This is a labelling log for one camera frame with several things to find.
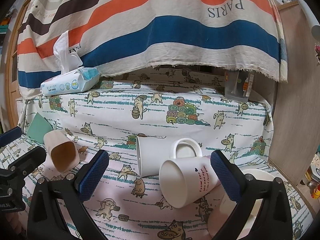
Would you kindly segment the white mug with text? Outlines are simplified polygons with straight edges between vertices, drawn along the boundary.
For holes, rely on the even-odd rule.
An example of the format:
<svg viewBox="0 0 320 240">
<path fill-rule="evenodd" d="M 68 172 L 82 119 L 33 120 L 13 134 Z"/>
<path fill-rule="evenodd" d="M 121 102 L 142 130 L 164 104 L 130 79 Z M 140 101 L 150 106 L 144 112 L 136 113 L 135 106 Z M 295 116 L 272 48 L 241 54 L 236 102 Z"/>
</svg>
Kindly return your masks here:
<svg viewBox="0 0 320 240">
<path fill-rule="evenodd" d="M 176 158 L 165 161 L 159 169 L 159 185 L 165 200 L 180 209 L 210 193 L 220 185 L 210 158 Z"/>
</svg>

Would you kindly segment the cat print bedsheet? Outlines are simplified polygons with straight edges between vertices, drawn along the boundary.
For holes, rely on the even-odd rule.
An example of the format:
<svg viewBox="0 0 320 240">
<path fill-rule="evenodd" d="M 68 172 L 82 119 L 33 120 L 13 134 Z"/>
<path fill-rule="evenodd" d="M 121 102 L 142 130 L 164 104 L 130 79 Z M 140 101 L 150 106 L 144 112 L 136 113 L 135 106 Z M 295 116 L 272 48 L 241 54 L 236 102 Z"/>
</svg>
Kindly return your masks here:
<svg viewBox="0 0 320 240">
<path fill-rule="evenodd" d="M 222 189 L 182 208 L 171 207 L 156 176 L 142 178 L 137 139 L 146 137 L 157 151 L 169 138 L 191 138 L 204 155 L 221 150 L 242 168 L 273 176 L 268 162 L 273 137 L 271 112 L 265 100 L 248 104 L 225 99 L 212 85 L 221 78 L 195 74 L 196 84 L 183 81 L 181 70 L 143 70 L 119 80 L 103 80 L 85 93 L 20 101 L 25 129 L 44 117 L 73 141 L 80 165 L 106 150 L 110 162 L 92 198 L 84 205 L 108 239 L 159 239 L 171 222 L 181 221 L 187 239 L 210 239 L 207 216 L 220 203 Z"/>
</svg>

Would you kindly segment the clear plastic container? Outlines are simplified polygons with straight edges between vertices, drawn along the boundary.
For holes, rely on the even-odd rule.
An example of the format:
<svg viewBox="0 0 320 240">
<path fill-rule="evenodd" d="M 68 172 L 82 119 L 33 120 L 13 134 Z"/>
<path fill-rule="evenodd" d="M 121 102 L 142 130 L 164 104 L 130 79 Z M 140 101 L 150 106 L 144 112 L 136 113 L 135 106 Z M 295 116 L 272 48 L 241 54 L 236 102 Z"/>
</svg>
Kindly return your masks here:
<svg viewBox="0 0 320 240">
<path fill-rule="evenodd" d="M 247 103 L 253 85 L 255 72 L 243 70 L 225 71 L 225 98 Z"/>
</svg>

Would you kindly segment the baby wipes pack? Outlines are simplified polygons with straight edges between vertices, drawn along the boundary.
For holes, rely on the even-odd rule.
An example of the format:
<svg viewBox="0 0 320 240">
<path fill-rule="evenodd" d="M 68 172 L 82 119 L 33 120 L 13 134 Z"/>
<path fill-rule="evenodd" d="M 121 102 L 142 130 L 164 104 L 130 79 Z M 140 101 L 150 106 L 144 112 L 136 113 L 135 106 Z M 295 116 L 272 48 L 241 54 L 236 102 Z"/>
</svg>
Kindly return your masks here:
<svg viewBox="0 0 320 240">
<path fill-rule="evenodd" d="M 69 35 L 65 31 L 53 45 L 53 53 L 61 74 L 41 83 L 44 96 L 85 92 L 96 85 L 100 72 L 95 67 L 84 67 L 80 56 L 69 51 Z"/>
</svg>

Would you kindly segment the striped Paris blanket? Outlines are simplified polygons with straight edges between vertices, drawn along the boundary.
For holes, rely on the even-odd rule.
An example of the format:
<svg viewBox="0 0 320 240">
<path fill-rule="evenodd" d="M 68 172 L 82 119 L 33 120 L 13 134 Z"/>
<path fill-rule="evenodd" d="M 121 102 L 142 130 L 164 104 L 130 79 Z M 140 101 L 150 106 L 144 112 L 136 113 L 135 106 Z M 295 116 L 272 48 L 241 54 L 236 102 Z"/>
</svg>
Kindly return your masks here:
<svg viewBox="0 0 320 240">
<path fill-rule="evenodd" d="M 283 26 L 274 0 L 31 0 L 17 41 L 24 98 L 61 73 L 54 44 L 85 67 L 116 76 L 161 65 L 211 66 L 287 81 Z"/>
</svg>

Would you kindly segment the wooden board panel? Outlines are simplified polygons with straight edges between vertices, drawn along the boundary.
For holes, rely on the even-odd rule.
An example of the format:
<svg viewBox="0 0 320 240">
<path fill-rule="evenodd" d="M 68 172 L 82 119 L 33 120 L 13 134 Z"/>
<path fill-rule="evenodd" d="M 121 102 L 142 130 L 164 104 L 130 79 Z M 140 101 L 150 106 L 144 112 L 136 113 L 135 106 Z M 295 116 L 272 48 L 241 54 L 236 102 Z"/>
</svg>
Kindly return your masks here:
<svg viewBox="0 0 320 240">
<path fill-rule="evenodd" d="M 319 65 L 316 40 L 300 5 L 286 4 L 279 13 L 287 50 L 287 82 L 278 84 L 269 158 L 297 185 L 319 145 Z"/>
</svg>

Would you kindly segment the wooden door frame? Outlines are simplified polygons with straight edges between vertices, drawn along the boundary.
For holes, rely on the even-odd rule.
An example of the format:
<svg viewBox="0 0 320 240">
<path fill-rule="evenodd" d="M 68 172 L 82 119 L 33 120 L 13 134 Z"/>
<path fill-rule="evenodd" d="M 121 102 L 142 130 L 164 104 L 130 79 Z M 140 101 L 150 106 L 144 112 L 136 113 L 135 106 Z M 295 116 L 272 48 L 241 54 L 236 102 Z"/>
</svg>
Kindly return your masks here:
<svg viewBox="0 0 320 240">
<path fill-rule="evenodd" d="M 10 33 L 10 39 L 8 42 L 6 58 L 4 60 L 4 99 L 5 108 L 2 109 L 3 114 L 3 128 L 5 131 L 13 128 L 18 124 L 18 110 L 16 100 L 21 98 L 18 87 L 18 56 L 17 56 L 17 41 L 19 36 L 19 29 L 22 26 L 22 22 L 25 13 L 28 9 L 28 5 L 31 0 L 25 0 L 20 10 L 17 12 L 16 21 L 13 25 L 12 32 Z"/>
</svg>

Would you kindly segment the beige square cup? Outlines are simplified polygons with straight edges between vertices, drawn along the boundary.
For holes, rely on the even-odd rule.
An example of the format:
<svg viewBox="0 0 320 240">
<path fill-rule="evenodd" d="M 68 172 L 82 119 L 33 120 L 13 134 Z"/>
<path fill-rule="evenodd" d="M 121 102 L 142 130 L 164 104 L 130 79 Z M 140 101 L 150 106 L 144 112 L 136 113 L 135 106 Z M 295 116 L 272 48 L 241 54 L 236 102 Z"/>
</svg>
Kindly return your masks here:
<svg viewBox="0 0 320 240">
<path fill-rule="evenodd" d="M 60 173 L 67 172 L 79 164 L 80 157 L 74 142 L 60 130 L 46 133 L 43 142 L 54 167 Z"/>
</svg>

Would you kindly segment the white cup at bottom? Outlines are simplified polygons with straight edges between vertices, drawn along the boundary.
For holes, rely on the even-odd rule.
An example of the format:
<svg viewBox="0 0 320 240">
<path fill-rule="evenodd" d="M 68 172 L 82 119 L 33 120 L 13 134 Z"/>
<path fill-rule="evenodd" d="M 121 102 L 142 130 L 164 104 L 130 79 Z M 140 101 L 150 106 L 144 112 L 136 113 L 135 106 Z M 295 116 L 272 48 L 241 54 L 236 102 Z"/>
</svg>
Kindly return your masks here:
<svg viewBox="0 0 320 240">
<path fill-rule="evenodd" d="M 229 199 L 225 193 L 221 203 L 218 207 L 209 215 L 207 228 L 211 237 L 214 237 L 217 232 L 222 228 L 228 217 L 232 213 L 236 206 L 236 202 Z"/>
</svg>

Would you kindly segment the mint green cup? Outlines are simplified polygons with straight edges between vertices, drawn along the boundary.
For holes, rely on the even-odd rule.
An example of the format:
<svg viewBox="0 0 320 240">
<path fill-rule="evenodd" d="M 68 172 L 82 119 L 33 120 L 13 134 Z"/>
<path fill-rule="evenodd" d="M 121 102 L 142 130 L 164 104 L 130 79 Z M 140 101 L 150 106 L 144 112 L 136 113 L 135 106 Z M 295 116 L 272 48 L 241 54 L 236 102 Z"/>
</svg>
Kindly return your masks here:
<svg viewBox="0 0 320 240">
<path fill-rule="evenodd" d="M 51 124 L 41 114 L 36 113 L 27 130 L 27 136 L 39 144 L 44 144 L 44 136 L 52 130 Z"/>
</svg>

